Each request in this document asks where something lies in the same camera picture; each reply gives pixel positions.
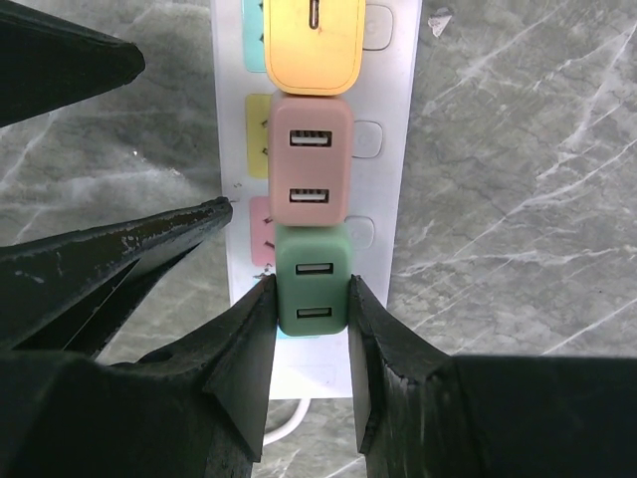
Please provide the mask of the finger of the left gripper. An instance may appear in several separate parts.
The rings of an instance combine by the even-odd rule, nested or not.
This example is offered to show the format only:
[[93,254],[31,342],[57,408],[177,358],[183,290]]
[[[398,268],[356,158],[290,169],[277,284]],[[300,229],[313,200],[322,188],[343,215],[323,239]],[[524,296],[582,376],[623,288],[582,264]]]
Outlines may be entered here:
[[2,350],[97,356],[155,284],[232,216],[219,197],[2,248]]
[[1,3],[1,125],[109,92],[145,68],[132,43],[30,7]]

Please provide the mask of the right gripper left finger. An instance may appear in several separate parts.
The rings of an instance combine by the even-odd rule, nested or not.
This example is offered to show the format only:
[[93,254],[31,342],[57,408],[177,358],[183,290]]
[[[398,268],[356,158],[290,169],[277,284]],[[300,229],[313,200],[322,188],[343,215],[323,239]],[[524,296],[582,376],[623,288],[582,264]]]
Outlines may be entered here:
[[111,366],[111,463],[255,463],[263,450],[277,330],[276,279],[136,362]]

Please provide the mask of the white power strip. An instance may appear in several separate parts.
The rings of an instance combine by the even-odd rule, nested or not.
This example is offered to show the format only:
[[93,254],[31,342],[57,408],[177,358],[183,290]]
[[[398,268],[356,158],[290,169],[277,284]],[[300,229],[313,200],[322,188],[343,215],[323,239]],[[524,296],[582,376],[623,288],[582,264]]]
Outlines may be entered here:
[[351,394],[346,284],[388,296],[421,10],[211,5],[229,292],[277,278],[273,399]]

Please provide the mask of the pink charger plug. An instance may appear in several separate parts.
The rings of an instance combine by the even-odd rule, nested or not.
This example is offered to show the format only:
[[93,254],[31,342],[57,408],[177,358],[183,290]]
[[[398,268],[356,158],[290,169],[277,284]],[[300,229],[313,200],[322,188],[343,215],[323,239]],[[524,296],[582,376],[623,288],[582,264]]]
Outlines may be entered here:
[[268,118],[270,212],[286,226],[345,218],[354,117],[340,97],[272,96]]

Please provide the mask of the green charger plug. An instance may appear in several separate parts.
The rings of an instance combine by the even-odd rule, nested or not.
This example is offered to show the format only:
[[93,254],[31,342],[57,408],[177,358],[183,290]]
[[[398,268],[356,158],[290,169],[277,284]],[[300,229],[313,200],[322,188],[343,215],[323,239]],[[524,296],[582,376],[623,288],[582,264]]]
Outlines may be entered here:
[[352,273],[352,247],[345,225],[278,225],[275,255],[282,332],[308,337],[343,331]]

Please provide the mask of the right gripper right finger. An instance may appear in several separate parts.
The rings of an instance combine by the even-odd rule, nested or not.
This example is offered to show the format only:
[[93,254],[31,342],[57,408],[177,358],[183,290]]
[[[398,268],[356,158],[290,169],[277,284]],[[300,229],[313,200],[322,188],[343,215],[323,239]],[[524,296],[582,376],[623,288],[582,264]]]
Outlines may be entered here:
[[390,314],[359,276],[349,283],[348,347],[358,451],[370,453],[383,431],[421,441],[427,380],[450,357]]

